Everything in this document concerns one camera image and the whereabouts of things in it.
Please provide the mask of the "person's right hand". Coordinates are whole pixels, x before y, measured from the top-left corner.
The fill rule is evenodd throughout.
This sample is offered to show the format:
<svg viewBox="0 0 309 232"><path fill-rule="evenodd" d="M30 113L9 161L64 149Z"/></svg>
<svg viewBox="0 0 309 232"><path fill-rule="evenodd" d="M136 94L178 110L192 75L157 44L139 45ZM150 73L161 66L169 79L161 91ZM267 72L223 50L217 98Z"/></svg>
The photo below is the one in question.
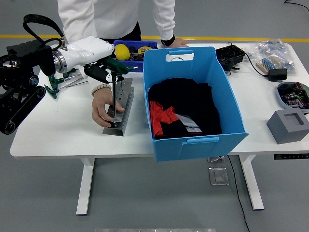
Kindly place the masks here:
<svg viewBox="0 0 309 232"><path fill-rule="evenodd" d="M110 128L113 118L105 110L105 105L113 105L112 91L105 87L94 92L92 101L92 119L101 127Z"/></svg>

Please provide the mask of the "person's left hand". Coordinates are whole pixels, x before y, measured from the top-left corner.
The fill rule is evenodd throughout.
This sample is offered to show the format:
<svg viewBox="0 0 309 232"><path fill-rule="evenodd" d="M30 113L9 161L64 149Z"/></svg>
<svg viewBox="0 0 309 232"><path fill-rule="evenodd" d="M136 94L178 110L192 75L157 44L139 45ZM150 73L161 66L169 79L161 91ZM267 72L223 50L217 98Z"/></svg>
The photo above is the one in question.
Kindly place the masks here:
<svg viewBox="0 0 309 232"><path fill-rule="evenodd" d="M171 48L179 48L179 47L187 47L189 42L187 40L184 40L182 38L175 38L174 42L170 46Z"/></svg>

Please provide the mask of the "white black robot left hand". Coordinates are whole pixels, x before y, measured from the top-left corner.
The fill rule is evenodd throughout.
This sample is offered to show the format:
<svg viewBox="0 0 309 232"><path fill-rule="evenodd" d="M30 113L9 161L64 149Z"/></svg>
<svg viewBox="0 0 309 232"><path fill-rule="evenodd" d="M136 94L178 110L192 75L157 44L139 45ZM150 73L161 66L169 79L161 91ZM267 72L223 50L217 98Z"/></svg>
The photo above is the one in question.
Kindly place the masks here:
<svg viewBox="0 0 309 232"><path fill-rule="evenodd" d="M116 83L124 80L128 69L121 62L110 57L114 45L94 36L78 40L59 49L61 69L66 73L76 66L84 69L85 75L102 83Z"/></svg>

